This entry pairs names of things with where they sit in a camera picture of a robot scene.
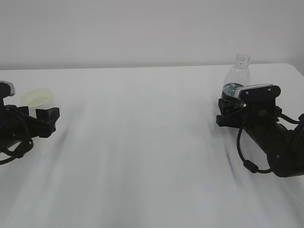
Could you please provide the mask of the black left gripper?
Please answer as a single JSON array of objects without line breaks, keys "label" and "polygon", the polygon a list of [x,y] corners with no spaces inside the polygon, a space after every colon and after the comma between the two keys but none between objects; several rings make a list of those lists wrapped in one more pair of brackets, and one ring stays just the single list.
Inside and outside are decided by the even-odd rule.
[{"label": "black left gripper", "polygon": [[27,106],[4,104],[0,98],[0,147],[9,148],[21,141],[35,137],[48,138],[56,130],[60,117],[58,107],[36,109],[36,118],[29,115]]}]

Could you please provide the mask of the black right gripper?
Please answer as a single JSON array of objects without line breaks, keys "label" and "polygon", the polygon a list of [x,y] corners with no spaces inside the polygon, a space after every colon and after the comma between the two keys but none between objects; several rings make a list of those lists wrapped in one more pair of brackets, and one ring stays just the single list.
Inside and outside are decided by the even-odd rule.
[{"label": "black right gripper", "polygon": [[251,137],[270,135],[282,138],[283,127],[278,123],[281,110],[276,106],[276,98],[280,94],[280,87],[273,85],[245,101],[220,98],[218,100],[220,115],[216,117],[216,123],[220,127],[238,129],[243,127]]}]

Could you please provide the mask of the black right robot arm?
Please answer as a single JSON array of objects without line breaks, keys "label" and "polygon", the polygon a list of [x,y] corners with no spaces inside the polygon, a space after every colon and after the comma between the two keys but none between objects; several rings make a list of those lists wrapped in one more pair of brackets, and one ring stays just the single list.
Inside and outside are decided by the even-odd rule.
[{"label": "black right robot arm", "polygon": [[[294,120],[276,105],[279,86],[260,84],[242,86],[228,83],[218,100],[220,127],[238,130],[237,152],[243,166],[252,173],[274,173],[278,177],[301,176],[304,173],[304,116]],[[266,154],[269,169],[262,170],[246,159],[240,148],[241,134],[246,132]]]}]

